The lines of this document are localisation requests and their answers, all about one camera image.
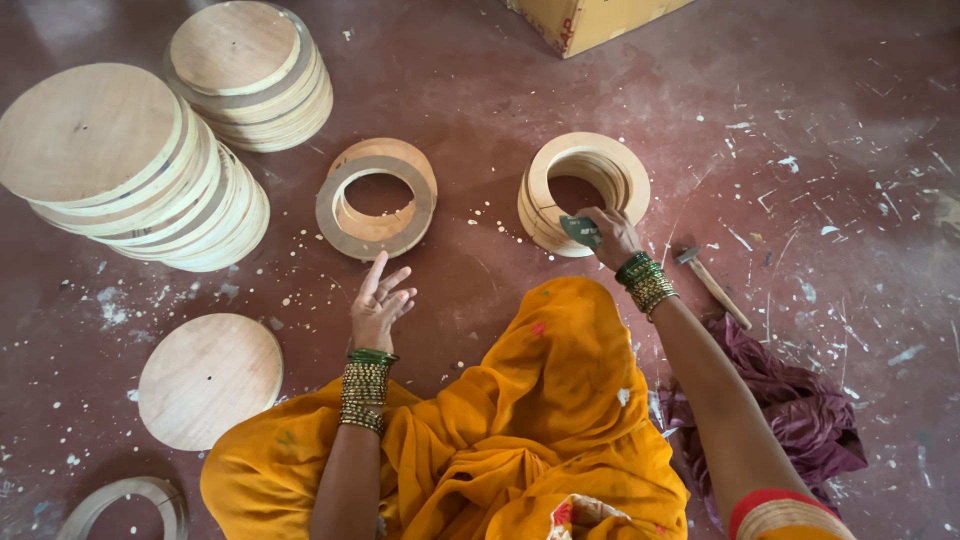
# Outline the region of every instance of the finger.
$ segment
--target finger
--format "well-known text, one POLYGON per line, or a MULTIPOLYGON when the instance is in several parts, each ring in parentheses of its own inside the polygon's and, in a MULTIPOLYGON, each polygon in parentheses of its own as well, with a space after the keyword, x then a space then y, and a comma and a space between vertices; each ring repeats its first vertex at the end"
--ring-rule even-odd
POLYGON ((387 298, 387 294, 400 282, 409 278, 411 273, 413 273, 413 270, 411 270, 409 266, 400 268, 391 274, 389 278, 380 282, 380 285, 376 288, 376 293, 373 295, 373 297, 377 302, 383 302, 383 299, 387 298))
POLYGON ((394 318, 394 320, 399 319, 399 318, 402 317, 404 314, 406 314, 407 311, 409 311, 409 310, 411 310, 411 309, 413 309, 413 308, 414 308, 414 301, 411 300, 411 301, 407 302, 407 303, 404 304, 403 307, 400 309, 400 313, 398 313, 398 314, 396 315, 396 317, 394 318))
POLYGON ((406 288, 406 289, 400 289, 399 291, 395 291, 395 292, 393 292, 393 293, 391 293, 390 295, 387 296, 386 300, 385 300, 384 303, 383 303, 384 307, 386 307, 386 303, 390 302, 394 297, 396 297, 396 295, 400 294, 401 292, 407 293, 407 298, 408 298, 408 299, 417 296, 417 288, 416 288, 416 287, 410 287, 410 288, 406 288))
POLYGON ((624 217, 623 210, 604 209, 604 213, 610 217, 610 220, 613 221, 613 223, 619 223, 621 225, 628 225, 630 223, 630 220, 624 217))
POLYGON ((600 234, 609 233, 610 230, 613 229, 613 221, 611 218, 597 207, 580 209, 580 211, 577 212, 577 217, 588 217, 592 219, 593 223, 596 223, 597 228, 600 229, 600 234))
POLYGON ((390 258, 387 255, 387 252, 382 251, 376 258, 373 260, 373 266, 370 269, 370 272, 367 274, 367 277, 364 278, 363 284, 360 285, 360 298, 365 296, 372 296, 376 292, 376 287, 380 284, 380 276, 383 274, 383 267, 387 265, 387 259, 390 258))
POLYGON ((406 289, 399 290, 394 294, 390 295, 386 303, 383 305, 383 310, 380 313, 383 314, 383 317, 387 321, 393 321, 396 319, 397 315, 403 309, 403 305, 410 300, 410 292, 406 289))

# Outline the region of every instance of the stack of wooden discs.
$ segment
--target stack of wooden discs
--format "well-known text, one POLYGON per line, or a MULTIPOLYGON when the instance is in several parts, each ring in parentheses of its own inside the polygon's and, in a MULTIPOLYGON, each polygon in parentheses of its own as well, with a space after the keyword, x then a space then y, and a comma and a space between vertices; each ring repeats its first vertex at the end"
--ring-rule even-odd
POLYGON ((619 142, 603 135, 572 133, 543 145, 520 182, 516 207, 523 229, 541 248, 564 257, 593 252, 572 240, 560 225, 566 212, 550 194, 549 179, 573 176, 593 184, 608 209, 623 210, 636 223, 650 204, 650 179, 643 163, 619 142))
POLYGON ((240 0, 191 16, 163 62, 170 86, 227 144, 296 146, 333 108, 333 86, 306 26, 283 8, 240 0))
POLYGON ((65 231, 197 272, 249 253, 270 217, 250 171, 186 102, 120 63, 20 96, 0 118, 0 182, 65 231))

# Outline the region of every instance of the stack of wooden rings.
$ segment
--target stack of wooden rings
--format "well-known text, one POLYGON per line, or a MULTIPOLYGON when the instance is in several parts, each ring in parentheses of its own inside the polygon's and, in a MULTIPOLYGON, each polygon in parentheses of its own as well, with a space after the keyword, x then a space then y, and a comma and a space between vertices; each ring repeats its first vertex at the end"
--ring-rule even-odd
POLYGON ((330 76, 303 21, 264 2, 195 13, 174 34, 163 70, 210 128, 243 150, 296 146, 333 108, 330 76))
POLYGON ((317 224, 330 244, 360 260, 406 253, 426 234, 437 206, 437 179, 426 156, 395 138, 372 138, 354 144, 337 157, 317 194, 317 224), (414 200, 397 213, 360 213, 344 197, 354 180, 373 173, 394 175, 410 186, 414 200))
POLYGON ((630 223, 650 204, 650 179, 643 163, 619 142, 586 132, 561 135, 543 145, 523 173, 516 207, 523 229, 541 248, 564 257, 593 252, 572 240, 560 225, 566 212, 550 194, 549 179, 573 176, 593 184, 608 209, 624 210, 630 223))
POLYGON ((120 63, 20 96, 0 118, 0 182, 65 231, 196 272, 245 256, 270 218, 250 171, 186 102, 120 63))

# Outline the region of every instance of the woman's right hand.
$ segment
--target woman's right hand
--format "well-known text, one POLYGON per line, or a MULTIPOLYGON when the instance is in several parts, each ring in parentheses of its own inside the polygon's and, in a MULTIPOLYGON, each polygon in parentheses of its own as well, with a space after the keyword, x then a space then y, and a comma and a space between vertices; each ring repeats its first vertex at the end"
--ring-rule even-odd
POLYGON ((636 229, 623 211, 589 207, 578 211, 577 217, 588 217, 597 224, 602 241, 593 253, 613 272, 619 270, 628 258, 643 251, 636 229))

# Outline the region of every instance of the painted concrete floor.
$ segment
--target painted concrete floor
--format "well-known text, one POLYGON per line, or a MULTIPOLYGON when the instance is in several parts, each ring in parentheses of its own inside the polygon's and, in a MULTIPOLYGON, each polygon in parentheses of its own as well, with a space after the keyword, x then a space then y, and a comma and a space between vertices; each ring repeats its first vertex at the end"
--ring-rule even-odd
MULTIPOLYGON (((204 5, 4 2, 0 106, 82 63, 157 73, 165 43, 204 5)), ((572 131, 623 137, 646 165, 642 241, 696 312, 721 309, 668 248, 703 246, 753 335, 845 388, 871 466, 829 490, 854 533, 958 535, 960 4, 698 0, 566 61, 497 0, 284 5, 319 43, 336 104, 308 143, 239 154, 273 216, 235 268, 194 275, 121 258, 0 193, 0 538, 53 538, 85 495, 141 475, 185 494, 191 537, 222 536, 200 498, 203 454, 154 440, 130 391, 160 338, 210 312, 282 324, 282 399, 339 375, 365 266, 314 237, 313 200, 331 160, 367 137, 415 144, 440 191, 422 244, 392 263, 413 267, 420 290, 396 326, 397 380, 434 396, 458 376, 451 365, 480 362, 524 290, 586 275, 616 291, 638 365, 666 383, 656 336, 608 270, 517 242, 524 166, 572 131), (114 299, 98 301, 111 287, 114 299), (126 320, 105 320, 110 309, 126 320)), ((374 200, 377 185, 351 199, 393 209, 374 200)), ((689 519, 692 538, 722 538, 696 498, 689 519)), ((121 501, 90 537, 158 527, 147 503, 121 501)))

